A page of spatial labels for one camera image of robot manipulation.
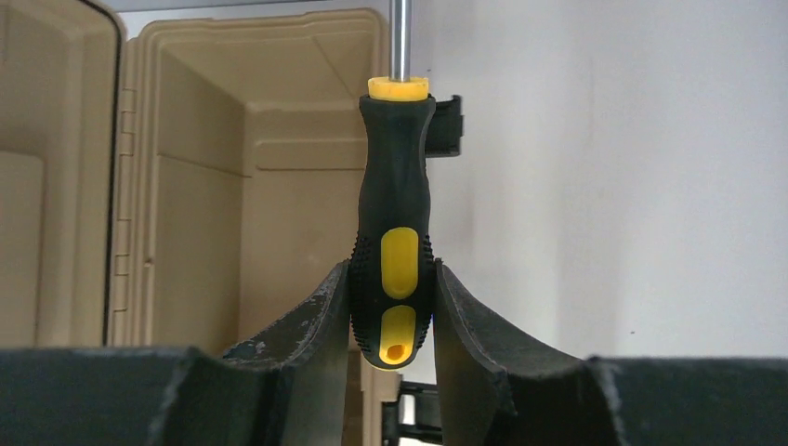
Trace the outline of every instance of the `beige container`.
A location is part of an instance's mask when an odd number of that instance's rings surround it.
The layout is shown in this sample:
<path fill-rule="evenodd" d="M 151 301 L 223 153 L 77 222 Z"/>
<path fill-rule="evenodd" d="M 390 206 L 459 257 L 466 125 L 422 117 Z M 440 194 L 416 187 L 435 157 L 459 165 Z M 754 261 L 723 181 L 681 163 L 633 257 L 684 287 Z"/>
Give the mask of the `beige container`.
<path fill-rule="evenodd" d="M 93 2 L 0 0 L 0 348 L 218 354 L 308 296 L 352 250 L 384 30 L 347 10 L 127 43 Z"/>

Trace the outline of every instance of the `tool case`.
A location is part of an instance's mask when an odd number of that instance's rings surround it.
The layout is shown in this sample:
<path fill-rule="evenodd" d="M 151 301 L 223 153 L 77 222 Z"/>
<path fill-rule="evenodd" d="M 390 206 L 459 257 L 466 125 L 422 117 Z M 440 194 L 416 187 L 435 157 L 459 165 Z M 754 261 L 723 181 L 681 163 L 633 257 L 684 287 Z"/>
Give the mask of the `tool case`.
<path fill-rule="evenodd" d="M 0 3 L 2 347 L 220 353 L 355 240 L 372 10 L 171 20 Z"/>

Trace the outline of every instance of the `beige plastic case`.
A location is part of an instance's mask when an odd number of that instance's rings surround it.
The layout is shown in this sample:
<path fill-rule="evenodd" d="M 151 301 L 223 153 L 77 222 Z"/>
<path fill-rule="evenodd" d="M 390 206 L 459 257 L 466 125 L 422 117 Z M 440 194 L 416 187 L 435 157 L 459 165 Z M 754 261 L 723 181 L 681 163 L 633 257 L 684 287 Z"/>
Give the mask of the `beige plastic case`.
<path fill-rule="evenodd" d="M 0 0 L 0 348 L 218 354 L 309 295 L 352 250 L 384 27 L 346 10 L 126 42 L 93 2 Z M 375 444 L 399 378 L 360 367 Z"/>

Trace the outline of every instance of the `case lid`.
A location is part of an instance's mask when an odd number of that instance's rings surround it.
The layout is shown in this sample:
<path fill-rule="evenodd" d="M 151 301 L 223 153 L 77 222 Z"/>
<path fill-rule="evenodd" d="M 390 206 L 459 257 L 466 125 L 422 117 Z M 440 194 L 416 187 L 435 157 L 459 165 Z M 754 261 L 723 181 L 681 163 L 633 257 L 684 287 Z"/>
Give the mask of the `case lid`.
<path fill-rule="evenodd" d="M 0 212 L 28 212 L 30 252 L 0 262 L 36 320 L 15 342 L 217 351 L 349 254 L 358 97 L 386 61 L 372 10 L 161 21 L 127 43 L 97 2 L 0 0 L 2 26 L 0 152 L 43 165 L 0 186 Z"/>

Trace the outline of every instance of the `black clip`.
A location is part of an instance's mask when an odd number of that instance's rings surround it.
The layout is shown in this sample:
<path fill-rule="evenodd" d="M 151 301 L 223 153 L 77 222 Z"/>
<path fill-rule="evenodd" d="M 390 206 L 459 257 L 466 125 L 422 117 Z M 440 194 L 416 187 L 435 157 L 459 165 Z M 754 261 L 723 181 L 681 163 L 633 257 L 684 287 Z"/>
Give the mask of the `black clip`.
<path fill-rule="evenodd" d="M 454 95 L 451 100 L 444 100 L 436 104 L 435 114 L 427 129 L 425 156 L 427 158 L 460 156 L 460 138 L 462 137 L 462 98 Z"/>

